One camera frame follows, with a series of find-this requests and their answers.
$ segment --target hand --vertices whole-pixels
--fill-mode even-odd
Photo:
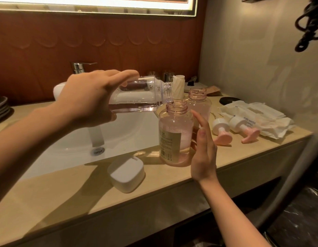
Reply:
[[[68,117],[76,129],[113,121],[116,114],[109,109],[113,91],[139,76],[136,70],[96,70],[72,74],[50,109],[55,114]]]
[[[193,116],[199,121],[201,128],[193,129],[191,147],[196,151],[191,160],[191,176],[194,180],[217,181],[216,176],[216,152],[217,146],[214,144],[211,129],[208,121],[199,113],[191,110]]]

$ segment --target white sink basin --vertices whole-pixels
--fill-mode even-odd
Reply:
[[[94,148],[88,129],[78,129],[50,146],[21,179],[158,145],[158,118],[153,112],[121,113],[116,121],[100,128],[105,149],[102,154],[92,154]]]

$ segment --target mirror light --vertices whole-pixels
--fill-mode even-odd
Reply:
[[[57,4],[113,8],[153,8],[170,10],[192,10],[193,8],[193,0],[188,0],[187,3],[142,0],[0,0],[0,3]]]

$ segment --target red wall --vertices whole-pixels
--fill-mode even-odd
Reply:
[[[52,100],[70,62],[197,75],[206,3],[195,18],[0,12],[0,95],[12,105]]]

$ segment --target wall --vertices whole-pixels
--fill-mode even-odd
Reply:
[[[0,12],[0,95],[13,105],[52,100],[70,62],[197,75],[206,2],[196,18]]]
[[[294,22],[308,1],[208,0],[200,82],[265,102],[318,132],[318,41],[294,51],[303,35]]]

